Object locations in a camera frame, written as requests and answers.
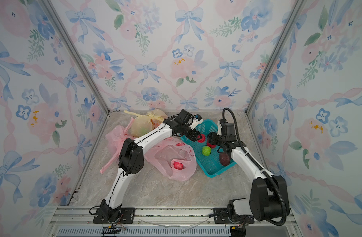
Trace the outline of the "dark purple round fruit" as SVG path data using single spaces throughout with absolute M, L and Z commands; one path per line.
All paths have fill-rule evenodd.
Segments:
M 231 163 L 231 158 L 227 153 L 220 153 L 219 161 L 220 161 L 221 165 L 228 166 Z

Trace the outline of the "green crinkled toy vegetable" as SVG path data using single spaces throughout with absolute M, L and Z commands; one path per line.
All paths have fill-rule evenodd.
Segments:
M 201 149 L 201 154 L 208 157 L 211 154 L 211 147 L 203 146 Z

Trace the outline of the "pink printed plastic bag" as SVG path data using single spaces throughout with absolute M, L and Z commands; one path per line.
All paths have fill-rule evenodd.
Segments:
M 197 162 L 193 148 L 177 138 L 166 138 L 150 148 L 144 158 L 165 177 L 187 181 L 196 172 Z M 173 163 L 180 162 L 183 170 L 174 169 Z

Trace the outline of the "yellow knotted plastic bag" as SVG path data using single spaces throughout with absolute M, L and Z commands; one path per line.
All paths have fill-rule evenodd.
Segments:
M 129 128 L 130 135 L 133 137 L 141 137 L 163 123 L 167 115 L 159 109 L 147 112 L 145 115 L 140 115 L 134 112 L 124 111 L 124 113 L 135 116 L 132 125 Z

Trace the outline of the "pink crinkled toy ball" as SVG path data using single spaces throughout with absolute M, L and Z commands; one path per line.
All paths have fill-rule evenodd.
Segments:
M 174 167 L 174 169 L 177 169 L 177 170 L 183 170 L 185 168 L 184 165 L 180 162 L 174 162 L 173 167 Z

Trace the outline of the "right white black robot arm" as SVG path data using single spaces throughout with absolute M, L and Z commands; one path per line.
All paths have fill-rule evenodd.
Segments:
M 253 217 L 276 226 L 286 223 L 290 214 L 285 179 L 265 169 L 238 138 L 234 123 L 221 119 L 217 132 L 208 134 L 208 142 L 218 146 L 219 159 L 223 164 L 234 161 L 252 181 L 249 198 L 233 199 L 227 205 L 228 217 L 233 222 Z

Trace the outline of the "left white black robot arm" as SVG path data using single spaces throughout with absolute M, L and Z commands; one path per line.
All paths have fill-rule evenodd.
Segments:
M 172 136 L 186 136 L 192 142 L 199 140 L 202 136 L 195 128 L 202 122 L 200 115 L 181 110 L 177 115 L 167 117 L 147 134 L 136 139 L 127 138 L 118 150 L 119 169 L 114 184 L 98 208 L 103 219 L 114 224 L 120 220 L 124 194 L 133 176 L 142 170 L 146 152 Z

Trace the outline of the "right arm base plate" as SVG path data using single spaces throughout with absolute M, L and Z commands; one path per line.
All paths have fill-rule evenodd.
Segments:
M 213 208 L 213 214 L 209 215 L 210 218 L 214 219 L 215 224 L 254 224 L 255 219 L 253 216 L 248 215 L 234 215 L 233 211 L 227 210 L 226 207 L 215 207 Z

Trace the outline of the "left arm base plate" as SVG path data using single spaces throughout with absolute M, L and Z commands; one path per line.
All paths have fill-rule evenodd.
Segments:
M 98 208 L 94 214 L 93 224 L 132 224 L 136 209 L 123 207 L 117 210 L 104 210 Z

